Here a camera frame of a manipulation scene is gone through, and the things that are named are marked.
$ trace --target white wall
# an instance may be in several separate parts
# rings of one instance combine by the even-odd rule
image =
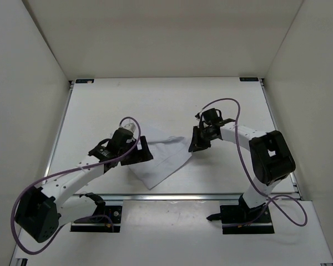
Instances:
[[[0,0],[0,265],[19,192],[43,174],[69,84],[24,5]]]
[[[68,78],[264,77],[302,0],[24,0]]]
[[[304,2],[265,81],[333,255],[333,0]]]

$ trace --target white panel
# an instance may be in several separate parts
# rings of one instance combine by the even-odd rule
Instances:
[[[297,221],[300,208],[281,201]],[[120,233],[72,233],[66,225],[51,246],[37,256],[21,250],[27,266],[51,265],[242,265],[313,266],[333,262],[311,202],[303,202],[309,216],[306,227],[291,224],[270,205],[275,234],[222,235],[221,222],[205,217],[219,212],[219,202],[133,202],[123,204]],[[38,250],[26,232],[21,240]]]
[[[22,2],[0,0],[0,265],[14,249],[12,204],[43,174],[68,88]]]
[[[266,81],[333,254],[333,0],[305,1]]]
[[[70,79],[264,77],[301,0],[25,0]]]
[[[75,167],[100,140],[117,129],[125,116],[133,116],[170,135],[191,137],[193,126],[198,124],[195,114],[210,101],[224,97],[240,101],[240,124],[263,131],[274,130],[259,82],[240,82],[239,78],[141,78],[96,79],[91,84],[75,84],[51,173]],[[236,115],[233,102],[214,106],[222,110],[223,118]],[[252,169],[250,152],[243,150],[243,154]],[[119,166],[81,191],[243,193],[248,187],[236,146],[215,140],[212,148],[195,153],[184,167],[152,190],[126,166]],[[293,191],[290,178],[274,189],[274,192]]]

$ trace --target robotic arm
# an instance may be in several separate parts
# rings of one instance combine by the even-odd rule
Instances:
[[[50,238],[54,232],[66,223],[79,218],[103,214],[105,202],[93,193],[84,197],[73,196],[91,180],[105,174],[108,170],[121,165],[145,162],[153,159],[145,136],[140,137],[141,149],[137,146],[121,161],[108,162],[88,168],[95,163],[111,161],[130,150],[136,142],[133,138],[133,123],[120,127],[111,139],[105,139],[89,151],[88,155],[77,164],[84,167],[81,171],[57,176],[38,188],[31,187],[21,198],[15,221],[38,243]]]
[[[217,109],[204,111],[196,118],[199,126],[193,128],[193,138],[189,152],[197,152],[211,147],[211,141],[221,139],[236,143],[235,120],[223,120]],[[261,195],[250,186],[239,198],[239,206],[246,216],[253,217],[266,203],[274,187],[295,170],[295,162],[282,134],[274,130],[263,132],[245,126],[238,127],[239,144],[250,151],[255,177],[253,183]]]

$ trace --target cloth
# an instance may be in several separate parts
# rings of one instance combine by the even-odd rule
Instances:
[[[191,157],[188,152],[191,139],[169,136],[148,125],[141,125],[142,135],[147,138],[154,159],[128,167],[151,190],[172,173],[181,168]]]

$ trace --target purple hose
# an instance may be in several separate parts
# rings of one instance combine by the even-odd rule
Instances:
[[[18,238],[17,232],[15,230],[15,212],[17,209],[17,206],[20,202],[20,199],[22,198],[22,196],[33,186],[37,185],[38,183],[42,183],[44,180],[50,179],[52,177],[56,177],[56,176],[60,176],[60,175],[66,175],[68,173],[73,173],[73,172],[77,172],[80,171],[81,169],[85,169],[85,168],[93,168],[93,167],[97,167],[99,165],[103,165],[105,163],[111,163],[111,162],[119,162],[121,161],[123,158],[125,158],[128,154],[130,154],[133,149],[137,146],[139,139],[140,139],[140,126],[139,123],[136,121],[136,119],[134,119],[133,117],[127,116],[125,118],[123,118],[120,122],[120,125],[122,124],[123,121],[125,121],[126,119],[131,119],[132,121],[135,122],[135,124],[137,125],[138,128],[138,137],[136,139],[136,142],[134,143],[134,145],[131,147],[131,149],[129,149],[126,153],[122,154],[121,156],[115,158],[115,159],[111,159],[108,161],[104,161],[104,162],[99,162],[99,163],[95,163],[93,165],[88,165],[88,166],[83,166],[83,167],[77,167],[77,168],[72,168],[72,169],[68,169],[68,170],[64,170],[62,172],[58,172],[58,173],[54,173],[52,175],[46,176],[46,177],[42,177],[39,180],[34,181],[32,184],[30,184],[28,187],[26,187],[21,193],[20,195],[17,197],[17,199],[15,200],[15,203],[13,204],[12,210],[11,210],[11,217],[10,217],[10,225],[11,225],[11,232],[12,232],[12,236],[15,239],[15,242],[17,243],[17,245],[20,247],[20,249],[22,249],[22,251],[26,252],[29,255],[37,255],[39,253],[41,253],[42,251],[44,251],[50,244],[51,242],[54,240],[54,238],[57,236],[57,234],[59,233],[59,231],[62,229],[63,226],[59,227],[57,229],[57,231],[54,233],[54,235],[50,238],[49,242],[40,250],[38,251],[30,251],[27,248],[24,247],[24,245],[21,243],[21,241]],[[89,217],[83,217],[84,218],[95,218],[97,216],[89,216]],[[112,226],[112,230],[113,230],[113,224],[111,219],[109,219],[110,217],[106,217],[109,220],[109,223]]]
[[[235,122],[234,122],[234,124],[235,124],[235,142],[236,142],[236,146],[237,146],[237,151],[238,151],[238,155],[239,155],[239,159],[240,159],[240,162],[241,162],[241,164],[242,164],[242,167],[243,167],[243,169],[244,169],[244,172],[245,172],[245,174],[246,174],[246,176],[247,176],[247,178],[248,178],[248,180],[249,180],[249,182],[250,182],[250,184],[254,187],[254,189],[256,190],[256,192],[257,193],[259,193],[260,195],[262,195],[263,197],[265,197],[267,200],[268,200],[268,202],[266,203],[266,205],[263,207],[263,209],[260,211],[260,213],[259,213],[259,215],[256,217],[256,218],[254,218],[252,221],[249,221],[249,222],[247,222],[247,223],[238,223],[238,224],[229,224],[229,225],[227,225],[227,226],[224,226],[224,227],[235,227],[235,226],[244,226],[244,225],[246,225],[246,224],[250,224],[250,223],[253,223],[254,221],[256,221],[264,212],[265,212],[265,209],[267,208],[267,206],[270,204],[270,203],[273,203],[278,209],[279,209],[279,211],[280,212],[282,212],[283,213],[283,215],[290,221],[290,222],[292,222],[293,224],[295,224],[295,225],[297,225],[297,226],[300,226],[300,227],[303,227],[303,226],[305,226],[306,224],[307,224],[307,222],[308,222],[308,216],[307,216],[307,213],[306,213],[306,210],[304,209],[304,207],[301,205],[301,203],[296,199],[296,198],[293,198],[293,197],[291,197],[291,196],[289,196],[289,195],[284,195],[284,194],[280,194],[280,195],[276,195],[276,196],[274,196],[274,197],[270,197],[270,196],[268,196],[268,195],[266,195],[266,194],[264,194],[264,193],[262,193],[257,187],[256,187],[256,185],[254,184],[254,182],[253,182],[253,180],[251,179],[251,176],[250,176],[250,174],[249,174],[249,171],[248,171],[248,169],[246,168],[246,165],[245,165],[245,162],[244,162],[244,159],[243,159],[243,155],[242,155],[242,153],[241,153],[241,150],[240,150],[240,144],[239,144],[239,135],[238,135],[238,119],[239,119],[239,116],[240,116],[240,104],[239,104],[239,102],[237,101],[237,100],[235,100],[235,99],[233,99],[233,98],[221,98],[221,99],[218,99],[218,100],[214,100],[214,101],[212,101],[212,102],[210,102],[209,104],[207,104],[207,105],[205,105],[203,108],[202,108],[202,110],[201,110],[201,112],[205,109],[205,108],[207,108],[208,106],[210,106],[211,104],[214,104],[214,103],[216,103],[216,102],[218,102],[218,101],[225,101],[225,100],[229,100],[229,101],[233,101],[233,102],[235,102],[236,104],[237,104],[237,106],[238,106],[238,112],[237,112],[237,116],[236,116],[236,118],[235,118]],[[291,200],[293,200],[293,201],[295,201],[296,203],[297,203],[297,205],[299,205],[300,206],[300,208],[302,209],[302,211],[303,211],[303,213],[304,213],[304,215],[305,215],[305,222],[304,223],[302,223],[302,224],[300,224],[300,223],[297,223],[297,222],[295,222],[276,202],[275,202],[275,200],[277,199],[277,198],[280,198],[280,197],[285,197],[285,198],[289,198],[289,199],[291,199]]]

